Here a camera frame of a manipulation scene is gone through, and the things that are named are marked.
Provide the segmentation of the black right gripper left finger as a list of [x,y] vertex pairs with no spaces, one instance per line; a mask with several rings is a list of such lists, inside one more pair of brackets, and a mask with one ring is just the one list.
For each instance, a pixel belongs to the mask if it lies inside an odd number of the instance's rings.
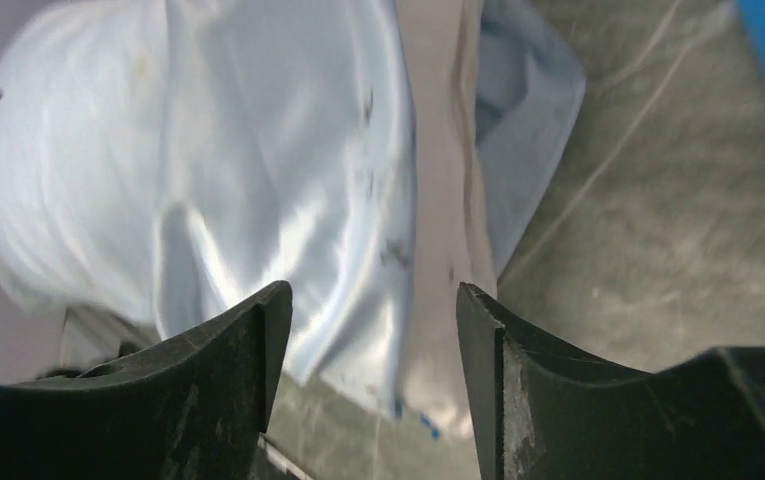
[[292,290],[76,378],[0,385],[0,479],[282,479],[265,439]]

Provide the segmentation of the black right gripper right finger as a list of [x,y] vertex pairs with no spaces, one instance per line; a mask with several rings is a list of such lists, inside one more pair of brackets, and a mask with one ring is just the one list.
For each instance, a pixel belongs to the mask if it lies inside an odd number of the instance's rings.
[[472,284],[456,315],[483,478],[765,479],[765,347],[715,347],[647,373]]

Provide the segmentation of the light blue pillowcase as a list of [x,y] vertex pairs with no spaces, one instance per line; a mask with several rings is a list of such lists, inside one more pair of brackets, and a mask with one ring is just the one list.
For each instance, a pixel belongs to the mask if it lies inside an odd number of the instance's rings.
[[[32,316],[92,305],[169,338],[285,280],[285,372],[385,416],[408,407],[417,140],[397,2],[36,11],[0,56],[3,289]],[[476,151],[498,279],[586,78],[529,3],[480,2]]]

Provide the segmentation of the white pillow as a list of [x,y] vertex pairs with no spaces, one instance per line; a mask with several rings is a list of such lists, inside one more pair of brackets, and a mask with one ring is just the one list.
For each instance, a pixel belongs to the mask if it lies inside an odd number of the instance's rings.
[[495,292],[475,91],[483,4],[396,4],[416,109],[417,216],[414,300],[401,362],[401,393],[443,435],[473,435],[456,325],[462,282]]

